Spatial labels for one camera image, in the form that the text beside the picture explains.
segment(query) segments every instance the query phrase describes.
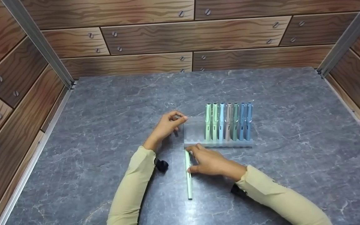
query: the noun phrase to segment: white edge trim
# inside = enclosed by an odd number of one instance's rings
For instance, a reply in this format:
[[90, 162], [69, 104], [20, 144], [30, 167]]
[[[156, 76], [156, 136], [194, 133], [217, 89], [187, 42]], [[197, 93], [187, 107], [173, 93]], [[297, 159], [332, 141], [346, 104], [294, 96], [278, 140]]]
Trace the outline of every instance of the white edge trim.
[[20, 197], [21, 192], [24, 189], [24, 186], [26, 185], [28, 178], [30, 177], [35, 164], [38, 161], [39, 156], [41, 155], [42, 151], [44, 150], [45, 144], [47, 143], [52, 130], [54, 129], [60, 115], [62, 114], [62, 111], [71, 95], [71, 92], [73, 90], [66, 90], [66, 94], [64, 95], [64, 98], [61, 102], [61, 104], [59, 105], [58, 109], [56, 110], [56, 113], [54, 115], [54, 117], [51, 120], [51, 123], [48, 126], [48, 129], [45, 131], [44, 137], [41, 139], [41, 142], [39, 143], [37, 149], [34, 152], [34, 155], [31, 157], [30, 162], [28, 163], [28, 166], [26, 168], [26, 170], [23, 173], [23, 176], [21, 177], [18, 185], [16, 186], [13, 194], [11, 195], [6, 207], [4, 208], [3, 213], [1, 214], [0, 217], [0, 225], [5, 225], [7, 220], [9, 219], [9, 216], [14, 208], [14, 206], [16, 205], [16, 202], [18, 200], [18, 198]]

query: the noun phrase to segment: black object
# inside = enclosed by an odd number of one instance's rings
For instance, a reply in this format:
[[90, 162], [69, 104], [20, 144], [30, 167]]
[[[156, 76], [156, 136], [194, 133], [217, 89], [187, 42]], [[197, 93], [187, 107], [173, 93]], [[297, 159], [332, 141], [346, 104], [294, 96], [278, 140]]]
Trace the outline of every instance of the black object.
[[236, 184], [233, 185], [230, 191], [232, 194], [237, 195], [239, 197], [246, 197], [248, 196], [248, 193], [244, 192], [241, 188], [239, 188]]
[[169, 164], [166, 161], [164, 160], [160, 161], [157, 158], [155, 158], [155, 166], [157, 170], [162, 173], [165, 173], [169, 168]]

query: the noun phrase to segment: clear acrylic pen holder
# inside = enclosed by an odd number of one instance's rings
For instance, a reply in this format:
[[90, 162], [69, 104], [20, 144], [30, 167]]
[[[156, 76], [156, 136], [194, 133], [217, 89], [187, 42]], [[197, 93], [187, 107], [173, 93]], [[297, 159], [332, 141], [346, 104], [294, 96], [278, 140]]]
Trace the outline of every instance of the clear acrylic pen holder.
[[[204, 117], [189, 117], [187, 122], [184, 123], [184, 147], [188, 147], [191, 145], [195, 145], [200, 143], [202, 146], [206, 148], [236, 148], [236, 147], [252, 147], [254, 145], [254, 140], [250, 139], [247, 141], [245, 139], [245, 132], [243, 132], [243, 137], [240, 138], [237, 135], [236, 141], [234, 141], [231, 137], [230, 140], [213, 140], [212, 135], [208, 140], [205, 139], [205, 130], [206, 123]], [[220, 129], [220, 124], [217, 124], [217, 131], [226, 132], [224, 127]]]

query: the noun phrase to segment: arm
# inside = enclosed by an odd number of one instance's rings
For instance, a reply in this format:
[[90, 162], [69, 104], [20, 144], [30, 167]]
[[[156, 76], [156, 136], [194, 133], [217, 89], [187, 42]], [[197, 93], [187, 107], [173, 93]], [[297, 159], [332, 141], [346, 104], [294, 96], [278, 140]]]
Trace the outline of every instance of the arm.
[[107, 225], [137, 224], [142, 198], [155, 168], [157, 146], [174, 130], [178, 131], [178, 126], [187, 119], [178, 111], [164, 114], [151, 135], [134, 153], [114, 195]]
[[249, 197], [266, 205], [296, 225], [331, 225], [330, 219], [315, 204], [297, 192], [283, 187], [253, 166], [227, 160], [220, 153], [197, 144], [187, 148], [199, 162], [191, 173], [224, 175], [236, 182]]
[[140, 146], [131, 157], [109, 211], [107, 225], [136, 225], [145, 189], [154, 171], [155, 152]]
[[331, 225], [330, 219], [313, 202], [292, 189], [275, 183], [251, 165], [247, 166], [247, 171], [236, 184], [249, 197], [272, 208], [292, 224]]

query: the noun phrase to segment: hand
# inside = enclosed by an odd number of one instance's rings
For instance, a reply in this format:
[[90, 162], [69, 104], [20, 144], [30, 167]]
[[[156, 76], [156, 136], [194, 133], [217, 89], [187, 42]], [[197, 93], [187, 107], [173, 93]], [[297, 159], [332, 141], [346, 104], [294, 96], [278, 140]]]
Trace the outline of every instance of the hand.
[[207, 175], [224, 175], [239, 181], [246, 172], [246, 167], [223, 157], [219, 152], [204, 148], [201, 144], [186, 148], [198, 162], [188, 168], [189, 173], [203, 173]]
[[173, 131], [178, 131], [178, 127], [185, 123], [187, 119], [188, 117], [177, 110], [164, 114], [151, 135], [144, 142], [144, 148], [155, 151], [159, 143]]

